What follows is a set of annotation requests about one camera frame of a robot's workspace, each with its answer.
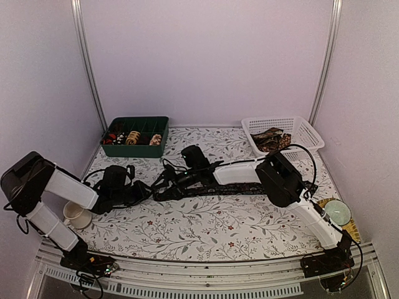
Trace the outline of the dark floral necktie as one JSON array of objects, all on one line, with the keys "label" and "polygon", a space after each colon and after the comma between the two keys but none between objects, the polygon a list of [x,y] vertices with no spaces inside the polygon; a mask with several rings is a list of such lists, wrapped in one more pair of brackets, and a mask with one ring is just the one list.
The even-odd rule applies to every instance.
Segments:
[{"label": "dark floral necktie", "polygon": [[238,183],[215,186],[188,188],[189,197],[230,196],[230,195],[265,195],[264,188],[259,183]]}]

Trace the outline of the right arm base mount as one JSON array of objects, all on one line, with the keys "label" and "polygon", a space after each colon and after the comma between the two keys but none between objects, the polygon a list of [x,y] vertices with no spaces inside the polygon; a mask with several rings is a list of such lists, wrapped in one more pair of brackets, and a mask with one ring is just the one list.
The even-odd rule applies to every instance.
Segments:
[{"label": "right arm base mount", "polygon": [[352,267],[355,265],[350,249],[325,250],[320,255],[305,255],[300,266],[305,278],[319,277],[320,284],[329,293],[341,292],[354,278]]}]

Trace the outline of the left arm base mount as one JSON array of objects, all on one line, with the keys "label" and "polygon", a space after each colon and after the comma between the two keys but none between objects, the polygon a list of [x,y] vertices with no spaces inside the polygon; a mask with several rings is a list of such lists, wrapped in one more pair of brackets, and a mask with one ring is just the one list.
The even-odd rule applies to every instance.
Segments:
[{"label": "left arm base mount", "polygon": [[120,268],[117,261],[110,256],[88,253],[81,259],[72,254],[65,255],[61,258],[60,265],[75,272],[77,283],[84,290],[95,287],[102,291],[104,285],[100,279],[109,278]]}]

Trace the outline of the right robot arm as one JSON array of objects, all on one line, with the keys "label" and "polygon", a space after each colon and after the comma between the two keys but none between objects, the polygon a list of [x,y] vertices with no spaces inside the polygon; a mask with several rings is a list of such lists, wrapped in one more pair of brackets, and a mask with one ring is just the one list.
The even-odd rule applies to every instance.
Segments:
[{"label": "right robot arm", "polygon": [[350,247],[355,241],[313,201],[315,183],[303,181],[281,151],[230,163],[210,163],[199,146],[189,146],[181,154],[186,163],[183,169],[163,162],[163,172],[151,185],[156,201],[206,193],[265,194],[275,206],[292,211],[318,238],[324,250],[322,266],[327,271],[336,271],[350,258]]}]

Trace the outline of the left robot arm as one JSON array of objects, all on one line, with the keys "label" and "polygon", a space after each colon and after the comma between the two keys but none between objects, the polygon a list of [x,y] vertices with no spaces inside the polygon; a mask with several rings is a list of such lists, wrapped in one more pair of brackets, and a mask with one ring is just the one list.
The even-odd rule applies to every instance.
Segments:
[{"label": "left robot arm", "polygon": [[1,176],[1,189],[8,200],[4,210],[23,217],[79,270],[88,270],[93,258],[87,244],[44,204],[42,195],[49,192],[98,215],[134,206],[151,196],[150,187],[135,179],[133,166],[111,165],[100,173],[102,178],[91,186],[32,151]]}]

